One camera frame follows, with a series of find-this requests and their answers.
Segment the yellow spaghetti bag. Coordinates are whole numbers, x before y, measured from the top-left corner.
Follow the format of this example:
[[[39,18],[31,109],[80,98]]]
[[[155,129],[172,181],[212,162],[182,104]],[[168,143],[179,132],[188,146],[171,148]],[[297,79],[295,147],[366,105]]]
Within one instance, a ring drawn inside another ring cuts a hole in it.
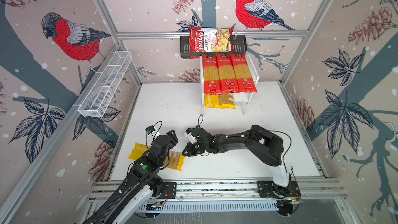
[[[220,108],[220,98],[218,95],[206,94],[204,95],[204,108]]]
[[[148,148],[145,145],[135,143],[135,146],[131,154],[128,156],[128,159],[137,160],[147,150]],[[181,171],[181,167],[183,166],[184,156],[182,156],[180,152],[170,151],[169,158],[170,160],[167,158],[165,161],[165,164],[168,164],[167,168]]]
[[[221,109],[236,109],[233,93],[225,93],[219,96]]]

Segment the red spaghetti bag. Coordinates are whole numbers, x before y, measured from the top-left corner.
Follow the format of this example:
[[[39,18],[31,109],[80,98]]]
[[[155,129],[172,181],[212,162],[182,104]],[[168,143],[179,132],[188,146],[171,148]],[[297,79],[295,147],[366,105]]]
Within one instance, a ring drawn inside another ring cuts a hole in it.
[[[245,55],[231,54],[231,61],[238,84],[239,92],[257,93]]]
[[[203,55],[204,94],[222,95],[216,57]]]
[[[230,56],[225,54],[217,54],[216,58],[221,93],[238,93],[238,84]]]

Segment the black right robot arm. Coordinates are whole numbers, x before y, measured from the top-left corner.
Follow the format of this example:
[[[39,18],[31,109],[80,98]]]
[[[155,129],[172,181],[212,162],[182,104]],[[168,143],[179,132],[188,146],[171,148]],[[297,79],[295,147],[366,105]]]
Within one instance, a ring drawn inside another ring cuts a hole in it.
[[[185,132],[190,142],[182,152],[185,157],[194,157],[205,153],[219,154],[231,150],[245,149],[254,154],[261,162],[269,166],[272,173],[271,181],[258,183],[258,193],[261,197],[284,199],[299,197],[299,188],[292,184],[291,176],[284,162],[284,141],[259,125],[252,125],[249,130],[235,134],[208,133],[197,125]]]

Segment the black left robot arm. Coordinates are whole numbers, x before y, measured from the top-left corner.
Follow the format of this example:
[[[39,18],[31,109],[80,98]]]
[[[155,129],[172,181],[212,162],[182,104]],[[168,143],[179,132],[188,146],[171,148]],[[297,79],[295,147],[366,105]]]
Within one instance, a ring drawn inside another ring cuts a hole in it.
[[[151,148],[129,167],[126,178],[85,224],[125,224],[151,197],[161,194],[163,179],[158,176],[170,150],[178,143],[174,130],[157,136]]]

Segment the red cassava chips bag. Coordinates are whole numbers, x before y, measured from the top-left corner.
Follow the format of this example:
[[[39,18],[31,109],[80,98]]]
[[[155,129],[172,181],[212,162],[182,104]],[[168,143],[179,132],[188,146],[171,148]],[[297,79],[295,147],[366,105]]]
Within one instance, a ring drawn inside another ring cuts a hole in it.
[[[231,35],[234,28],[199,28],[190,27],[190,52],[229,52],[233,51]]]

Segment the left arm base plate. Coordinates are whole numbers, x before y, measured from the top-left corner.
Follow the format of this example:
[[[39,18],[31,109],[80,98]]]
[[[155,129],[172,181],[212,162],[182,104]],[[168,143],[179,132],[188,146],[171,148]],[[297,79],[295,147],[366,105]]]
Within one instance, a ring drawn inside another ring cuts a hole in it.
[[[162,188],[160,189],[157,195],[153,195],[152,199],[155,200],[166,200],[166,199],[175,199],[177,191],[177,183],[176,182],[165,182],[162,184]]]

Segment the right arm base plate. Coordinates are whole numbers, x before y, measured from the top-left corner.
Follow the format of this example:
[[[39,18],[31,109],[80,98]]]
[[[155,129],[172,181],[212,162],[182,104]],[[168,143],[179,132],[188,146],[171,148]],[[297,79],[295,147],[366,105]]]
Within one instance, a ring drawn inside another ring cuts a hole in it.
[[[287,187],[274,184],[273,181],[258,181],[258,194],[260,198],[300,198],[301,193],[295,180],[291,180]]]

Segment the black wall basket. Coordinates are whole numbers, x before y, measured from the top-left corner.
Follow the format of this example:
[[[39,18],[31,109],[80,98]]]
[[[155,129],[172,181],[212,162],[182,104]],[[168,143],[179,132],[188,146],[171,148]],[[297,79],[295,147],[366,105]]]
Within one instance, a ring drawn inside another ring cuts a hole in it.
[[[180,39],[180,56],[183,59],[198,59],[202,55],[217,54],[241,54],[247,52],[247,42],[244,35],[233,36],[230,39],[221,38],[217,43],[210,41],[194,41],[194,47],[191,48],[191,39],[188,36],[182,36]]]

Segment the aluminium mounting rail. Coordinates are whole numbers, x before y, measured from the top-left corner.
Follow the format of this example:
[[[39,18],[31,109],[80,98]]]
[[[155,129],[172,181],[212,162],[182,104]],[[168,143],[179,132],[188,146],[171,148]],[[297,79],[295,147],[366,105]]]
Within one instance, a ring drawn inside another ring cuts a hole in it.
[[[348,198],[335,178],[298,177],[294,180],[303,200]],[[258,181],[262,179],[177,180],[176,198],[168,201],[257,200],[260,199]]]

